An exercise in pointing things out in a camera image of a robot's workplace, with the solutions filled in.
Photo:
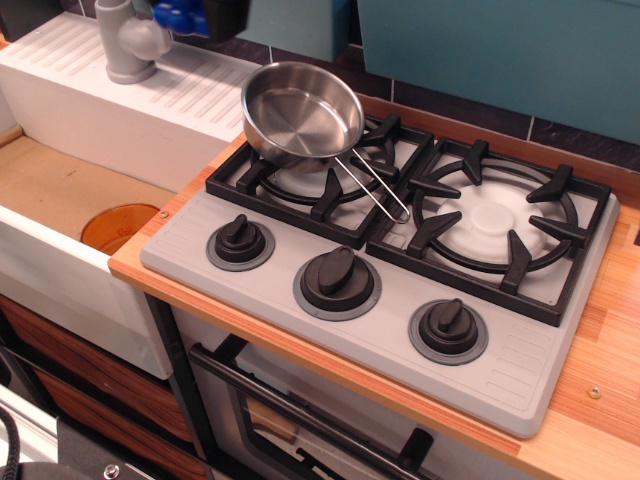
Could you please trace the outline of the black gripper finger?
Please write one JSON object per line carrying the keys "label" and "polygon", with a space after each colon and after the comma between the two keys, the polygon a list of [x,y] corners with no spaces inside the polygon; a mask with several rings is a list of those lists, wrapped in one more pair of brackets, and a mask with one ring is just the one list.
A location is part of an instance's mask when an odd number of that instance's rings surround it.
{"label": "black gripper finger", "polygon": [[209,39],[221,43],[247,28],[250,0],[204,0]]}

